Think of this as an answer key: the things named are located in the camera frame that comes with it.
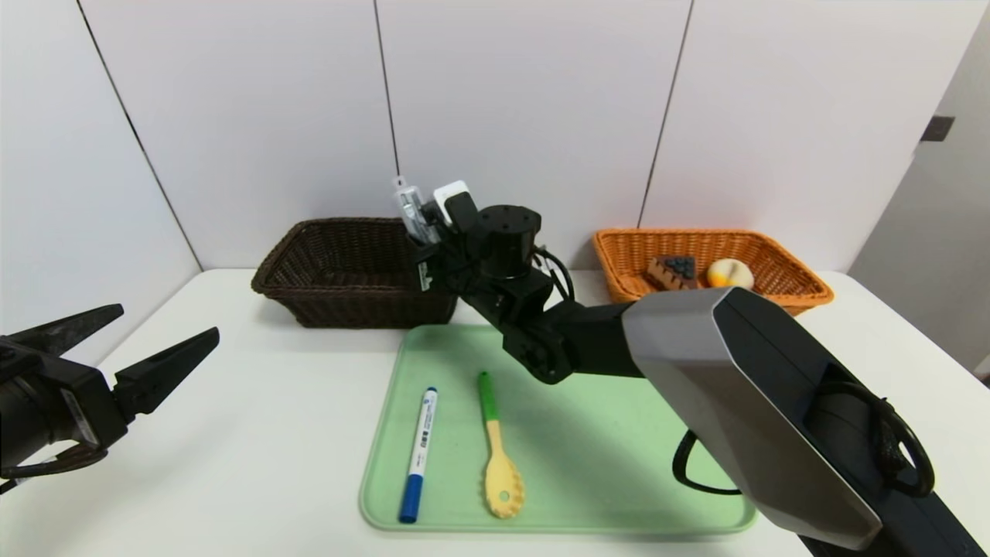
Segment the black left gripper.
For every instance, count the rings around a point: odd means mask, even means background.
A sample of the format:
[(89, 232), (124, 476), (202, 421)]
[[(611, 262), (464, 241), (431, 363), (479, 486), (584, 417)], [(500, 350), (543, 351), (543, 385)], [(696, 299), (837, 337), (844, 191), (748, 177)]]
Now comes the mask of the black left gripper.
[(60, 356), (121, 315), (123, 306), (110, 304), (4, 335), (3, 471), (77, 471), (99, 462), (127, 424), (155, 412), (220, 342), (212, 327), (131, 364), (114, 374), (113, 399), (99, 371)]

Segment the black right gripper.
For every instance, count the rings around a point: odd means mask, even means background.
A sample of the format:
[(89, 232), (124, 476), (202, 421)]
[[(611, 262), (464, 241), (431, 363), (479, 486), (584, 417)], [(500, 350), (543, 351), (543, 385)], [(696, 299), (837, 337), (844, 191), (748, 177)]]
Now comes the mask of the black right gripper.
[(433, 295), (455, 295), (450, 286), (450, 275), (455, 264), (453, 236), (449, 232), (439, 232), (435, 242), (422, 240), (407, 232), (406, 238), (411, 249), (411, 264), (417, 272), (422, 292)]

